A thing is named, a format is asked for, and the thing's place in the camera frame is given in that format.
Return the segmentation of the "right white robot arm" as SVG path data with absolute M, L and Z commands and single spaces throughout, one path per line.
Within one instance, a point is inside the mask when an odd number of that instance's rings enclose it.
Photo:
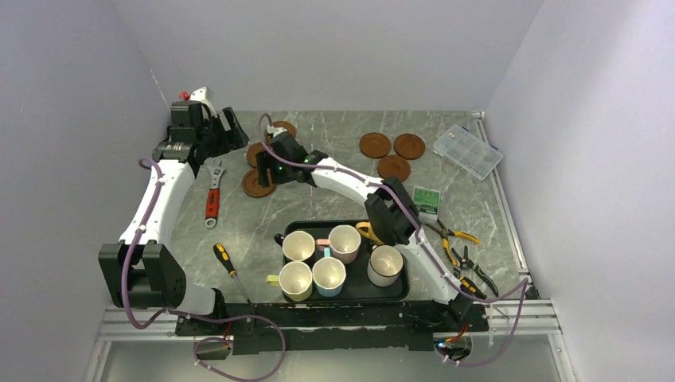
M 363 205 L 375 236 L 395 247 L 421 276 L 442 326 L 457 330 L 468 322 L 472 296 L 462 290 L 459 278 L 429 244 L 419 212 L 401 181 L 367 176 L 318 150 L 309 153 L 287 132 L 262 145 L 265 154 L 258 165 L 264 181 L 270 162 L 271 171 L 280 170 L 282 179 L 328 189 Z

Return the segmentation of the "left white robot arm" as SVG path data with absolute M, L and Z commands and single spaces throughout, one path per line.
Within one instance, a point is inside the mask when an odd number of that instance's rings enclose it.
M 170 251 L 178 212 L 200 168 L 209 158 L 246 147 L 248 135 L 234 110 L 212 111 L 204 101 L 172 103 L 166 137 L 141 165 L 150 180 L 124 233 L 98 254 L 107 288 L 118 308 L 166 308 L 196 314 L 210 334 L 222 332 L 229 313 L 213 288 L 189 281 Z

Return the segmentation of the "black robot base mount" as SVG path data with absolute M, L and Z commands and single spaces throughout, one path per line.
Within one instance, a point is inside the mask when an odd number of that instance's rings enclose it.
M 359 303 L 219 303 L 208 321 L 178 318 L 179 337 L 229 333 L 236 355 L 261 352 L 406 348 L 429 351 L 445 333 L 486 332 L 486 309 L 468 306 L 460 317 L 433 301 Z

